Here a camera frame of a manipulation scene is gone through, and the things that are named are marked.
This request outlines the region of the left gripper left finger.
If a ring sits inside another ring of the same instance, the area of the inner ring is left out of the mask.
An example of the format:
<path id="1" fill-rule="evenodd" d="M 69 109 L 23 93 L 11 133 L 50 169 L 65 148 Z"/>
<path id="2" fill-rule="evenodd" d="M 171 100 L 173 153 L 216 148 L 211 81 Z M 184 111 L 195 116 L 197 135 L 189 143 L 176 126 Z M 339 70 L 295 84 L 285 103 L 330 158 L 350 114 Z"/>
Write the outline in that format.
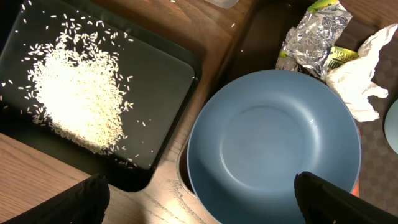
<path id="1" fill-rule="evenodd" d="M 102 224 L 109 202 L 108 180 L 95 174 L 4 224 Z"/>

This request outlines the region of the dark blue plate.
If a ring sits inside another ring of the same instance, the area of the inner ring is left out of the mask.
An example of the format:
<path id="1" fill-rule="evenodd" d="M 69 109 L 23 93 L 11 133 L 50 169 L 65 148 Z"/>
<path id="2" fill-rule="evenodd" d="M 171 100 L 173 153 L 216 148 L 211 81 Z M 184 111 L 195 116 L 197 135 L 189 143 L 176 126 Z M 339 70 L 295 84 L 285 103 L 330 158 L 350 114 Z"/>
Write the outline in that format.
<path id="1" fill-rule="evenodd" d="M 303 223 L 294 193 L 308 171 L 351 192 L 361 138 L 349 109 L 308 75 L 263 70 L 225 85 L 188 143 L 193 191 L 220 223 Z"/>

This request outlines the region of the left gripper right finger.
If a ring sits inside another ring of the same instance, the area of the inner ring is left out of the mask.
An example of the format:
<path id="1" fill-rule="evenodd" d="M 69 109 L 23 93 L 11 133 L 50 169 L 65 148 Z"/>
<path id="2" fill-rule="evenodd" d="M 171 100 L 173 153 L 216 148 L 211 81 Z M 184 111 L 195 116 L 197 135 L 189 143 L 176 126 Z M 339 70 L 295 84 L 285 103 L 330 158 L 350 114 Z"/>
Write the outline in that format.
<path id="1" fill-rule="evenodd" d="M 306 224 L 397 224 L 397 217 L 311 172 L 297 174 L 295 198 Z"/>

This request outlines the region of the white rice pile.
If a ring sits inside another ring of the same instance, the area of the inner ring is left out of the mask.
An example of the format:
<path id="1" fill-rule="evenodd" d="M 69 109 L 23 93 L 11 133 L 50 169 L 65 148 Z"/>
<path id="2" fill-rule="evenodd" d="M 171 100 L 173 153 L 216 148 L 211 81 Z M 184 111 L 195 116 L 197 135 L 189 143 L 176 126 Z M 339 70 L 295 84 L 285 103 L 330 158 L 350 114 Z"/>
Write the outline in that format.
<path id="1" fill-rule="evenodd" d="M 155 153 L 132 95 L 126 31 L 63 1 L 3 1 L 11 23 L 1 52 L 1 129 L 45 131 L 128 169 L 150 169 Z"/>

